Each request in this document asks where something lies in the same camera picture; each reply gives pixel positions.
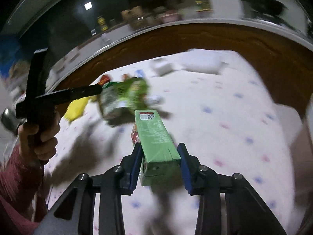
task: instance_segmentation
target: black handle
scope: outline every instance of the black handle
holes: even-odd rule
[[[37,146],[42,144],[40,135],[45,130],[49,129],[55,119],[55,107],[52,103],[40,103],[37,107],[34,107],[32,114],[27,119],[28,122],[38,124],[39,131],[35,135],[28,136],[28,143],[31,149],[35,149]],[[41,165],[47,164],[47,160],[40,160]]]

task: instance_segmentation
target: red sleeve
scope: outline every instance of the red sleeve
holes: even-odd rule
[[[40,166],[25,165],[16,146],[5,171],[0,172],[0,195],[19,213],[29,207],[42,181]]]

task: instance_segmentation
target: bolt head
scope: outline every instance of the bolt head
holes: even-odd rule
[[[235,174],[234,174],[234,178],[240,180],[240,179],[242,179],[243,177],[242,177],[242,175],[241,175],[240,173],[235,173]]]
[[[79,180],[85,180],[85,179],[89,178],[89,175],[87,173],[82,173],[82,174],[79,174],[77,178]]]
[[[121,172],[123,170],[123,167],[120,165],[117,165],[113,168],[114,172]]]
[[[200,165],[199,168],[198,168],[200,171],[207,171],[209,169],[208,166],[205,166],[205,165]]]

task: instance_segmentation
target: qr code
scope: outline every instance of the qr code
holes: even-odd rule
[[[150,120],[150,119],[154,119],[154,118],[155,118],[155,116],[153,113],[152,114],[145,114],[145,113],[140,114],[140,120]]]
[[[154,114],[148,114],[148,119],[153,119],[155,118]]]

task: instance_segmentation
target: green snack bag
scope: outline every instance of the green snack bag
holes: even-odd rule
[[[136,110],[131,134],[133,144],[141,142],[144,152],[140,169],[142,186],[162,183],[179,166],[180,156],[156,110]]]
[[[123,82],[108,82],[103,85],[98,98],[103,118],[110,120],[119,117],[123,110],[134,113],[135,110],[148,109],[144,97],[148,84],[143,78],[129,78]]]

